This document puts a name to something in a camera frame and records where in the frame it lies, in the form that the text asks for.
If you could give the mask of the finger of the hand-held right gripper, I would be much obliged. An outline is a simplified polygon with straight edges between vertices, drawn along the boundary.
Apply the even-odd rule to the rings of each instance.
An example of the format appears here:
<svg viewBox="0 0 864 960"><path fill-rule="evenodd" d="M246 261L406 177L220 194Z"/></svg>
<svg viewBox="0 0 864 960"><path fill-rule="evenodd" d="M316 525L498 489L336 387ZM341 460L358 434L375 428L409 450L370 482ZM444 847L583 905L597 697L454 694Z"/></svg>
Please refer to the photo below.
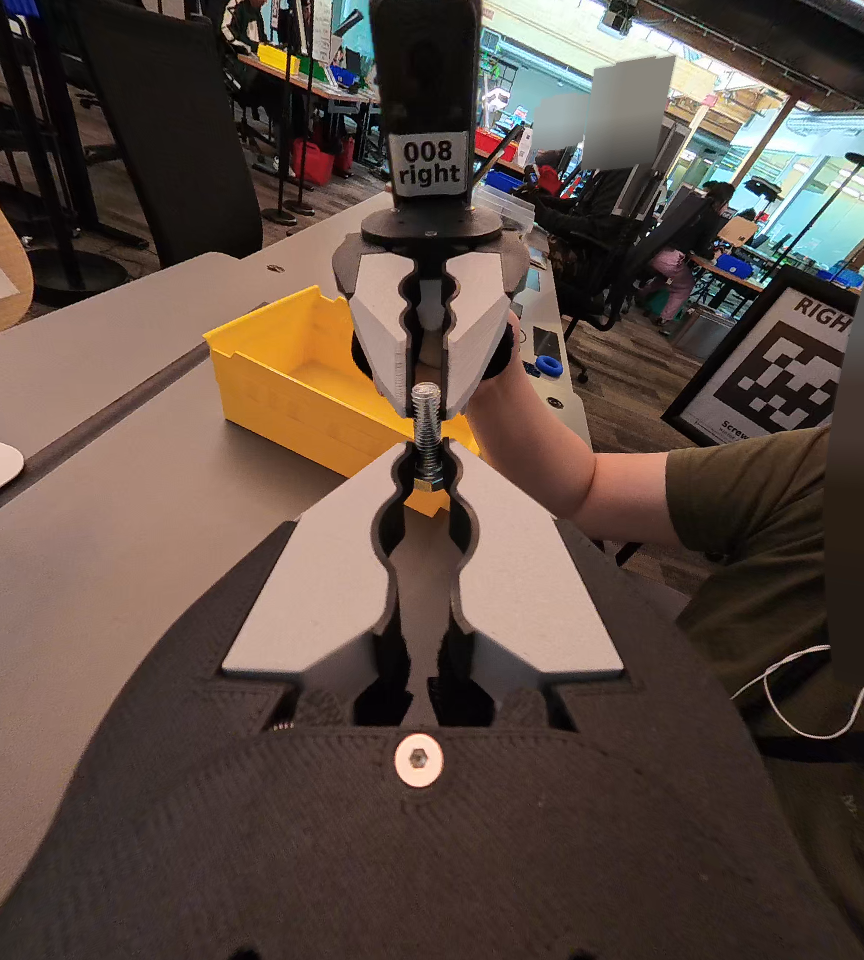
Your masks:
<svg viewBox="0 0 864 960"><path fill-rule="evenodd" d="M449 318L443 336L443 411L461 414L485 377L508 324L510 297L497 250L452 257L444 266Z"/></svg>
<svg viewBox="0 0 864 960"><path fill-rule="evenodd" d="M402 418L411 416L410 333L403 320L409 303L402 294L402 284L412 273L413 262L390 251L364 254L349 299L370 378Z"/></svg>

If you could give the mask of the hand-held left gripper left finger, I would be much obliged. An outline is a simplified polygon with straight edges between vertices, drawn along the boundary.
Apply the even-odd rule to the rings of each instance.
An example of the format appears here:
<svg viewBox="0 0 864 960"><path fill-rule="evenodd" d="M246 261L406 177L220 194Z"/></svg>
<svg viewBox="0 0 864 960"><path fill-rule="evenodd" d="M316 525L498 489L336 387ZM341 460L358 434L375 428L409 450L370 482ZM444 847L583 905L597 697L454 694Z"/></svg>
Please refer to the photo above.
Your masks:
<svg viewBox="0 0 864 960"><path fill-rule="evenodd" d="M405 534L415 448L402 442L294 522L222 662L234 678L324 692L362 726L399 726L413 701L390 556Z"/></svg>

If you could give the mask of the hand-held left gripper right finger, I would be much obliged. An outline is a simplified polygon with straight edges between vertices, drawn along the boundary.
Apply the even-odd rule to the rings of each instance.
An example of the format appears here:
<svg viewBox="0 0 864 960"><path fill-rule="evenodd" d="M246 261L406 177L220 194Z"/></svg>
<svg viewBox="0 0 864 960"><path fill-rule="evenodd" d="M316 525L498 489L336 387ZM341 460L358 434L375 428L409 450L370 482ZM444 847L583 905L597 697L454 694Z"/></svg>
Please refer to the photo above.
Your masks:
<svg viewBox="0 0 864 960"><path fill-rule="evenodd" d="M488 727L533 691L611 682L623 661L554 516L455 440L443 443L460 552L428 690L439 726Z"/></svg>

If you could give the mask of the silver hex bolt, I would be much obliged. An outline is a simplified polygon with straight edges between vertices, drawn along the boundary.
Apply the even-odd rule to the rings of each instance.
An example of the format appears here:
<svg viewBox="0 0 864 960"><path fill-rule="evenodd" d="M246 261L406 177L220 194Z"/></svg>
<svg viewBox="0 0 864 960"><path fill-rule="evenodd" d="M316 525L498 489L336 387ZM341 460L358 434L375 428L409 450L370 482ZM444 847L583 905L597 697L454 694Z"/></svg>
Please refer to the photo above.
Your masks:
<svg viewBox="0 0 864 960"><path fill-rule="evenodd" d="M431 381L414 384L414 489L433 493L444 486L440 387Z"/></svg>

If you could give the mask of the yellow plastic bin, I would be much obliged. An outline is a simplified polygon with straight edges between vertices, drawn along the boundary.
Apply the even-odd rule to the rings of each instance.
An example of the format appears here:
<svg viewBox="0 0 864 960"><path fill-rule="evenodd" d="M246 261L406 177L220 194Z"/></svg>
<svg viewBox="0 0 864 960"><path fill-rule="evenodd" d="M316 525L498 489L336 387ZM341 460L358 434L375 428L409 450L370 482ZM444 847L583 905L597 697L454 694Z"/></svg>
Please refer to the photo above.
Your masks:
<svg viewBox="0 0 864 960"><path fill-rule="evenodd" d="M366 531L394 503L394 465L414 427L356 367L353 331L347 302L314 285L204 339L225 418L348 478L311 514Z"/></svg>

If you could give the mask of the person's right hand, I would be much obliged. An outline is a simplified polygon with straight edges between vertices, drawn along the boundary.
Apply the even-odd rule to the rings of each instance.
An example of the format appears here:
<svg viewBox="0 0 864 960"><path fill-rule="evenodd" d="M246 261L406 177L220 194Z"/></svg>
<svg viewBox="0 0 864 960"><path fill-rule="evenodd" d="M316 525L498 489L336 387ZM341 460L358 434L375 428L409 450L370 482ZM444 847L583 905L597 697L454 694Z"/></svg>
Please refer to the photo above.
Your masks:
<svg viewBox="0 0 864 960"><path fill-rule="evenodd" d="M529 386L520 356L520 318L509 310L497 344L468 406L471 419L496 420L515 413Z"/></svg>

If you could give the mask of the thin black lamp stand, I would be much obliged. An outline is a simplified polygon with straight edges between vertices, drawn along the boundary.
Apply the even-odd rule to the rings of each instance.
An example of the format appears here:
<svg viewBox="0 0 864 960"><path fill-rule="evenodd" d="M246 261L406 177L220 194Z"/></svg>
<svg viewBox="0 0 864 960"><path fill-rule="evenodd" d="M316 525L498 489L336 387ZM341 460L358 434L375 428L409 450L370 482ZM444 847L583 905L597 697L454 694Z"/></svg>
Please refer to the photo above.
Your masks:
<svg viewBox="0 0 864 960"><path fill-rule="evenodd" d="M278 194L277 206L267 210L263 217L282 227L297 226L295 215L285 208L285 186L291 174L291 150L293 143L293 93L292 93L292 66L294 59L294 17L291 8L286 3L282 11L282 2L271 2L271 19L274 20L273 32L275 45L285 52L284 78L281 83L281 117L275 132L277 150L277 177Z"/></svg>
<svg viewBox="0 0 864 960"><path fill-rule="evenodd" d="M293 142L295 139L304 139L310 141L311 119L314 106L313 92L313 69L310 66L308 75L296 75L292 78L296 82L291 82L293 93ZM307 186L300 176L296 176L291 170L290 177L294 180L297 188L297 196L294 199L285 202L285 208L293 214L302 217L313 217L316 211L308 205L305 194L314 189L313 186Z"/></svg>

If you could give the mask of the black office chair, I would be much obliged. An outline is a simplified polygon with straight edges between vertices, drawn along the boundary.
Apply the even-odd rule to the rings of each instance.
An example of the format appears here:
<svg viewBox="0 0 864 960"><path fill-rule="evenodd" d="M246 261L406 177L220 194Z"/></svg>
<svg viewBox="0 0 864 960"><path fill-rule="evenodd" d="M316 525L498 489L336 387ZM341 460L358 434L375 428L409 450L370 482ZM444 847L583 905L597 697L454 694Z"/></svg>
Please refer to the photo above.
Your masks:
<svg viewBox="0 0 864 960"><path fill-rule="evenodd" d="M558 308L566 322L562 335L566 346L579 325L611 330L648 263L705 209L705 198L698 193L687 196L675 210L657 214L664 184L665 174L659 170L649 171L639 186L630 176L606 225L592 232L572 228L553 234L550 253Z"/></svg>

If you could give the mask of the black framed marker sign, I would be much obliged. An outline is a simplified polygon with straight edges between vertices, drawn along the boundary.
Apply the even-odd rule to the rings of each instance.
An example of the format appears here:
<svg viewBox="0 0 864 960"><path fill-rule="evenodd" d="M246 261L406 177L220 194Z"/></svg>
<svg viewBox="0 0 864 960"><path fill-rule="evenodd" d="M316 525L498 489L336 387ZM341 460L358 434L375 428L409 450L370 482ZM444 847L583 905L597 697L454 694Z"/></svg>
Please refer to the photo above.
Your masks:
<svg viewBox="0 0 864 960"><path fill-rule="evenodd" d="M858 300L780 268L661 420L704 448L828 426Z"/></svg>

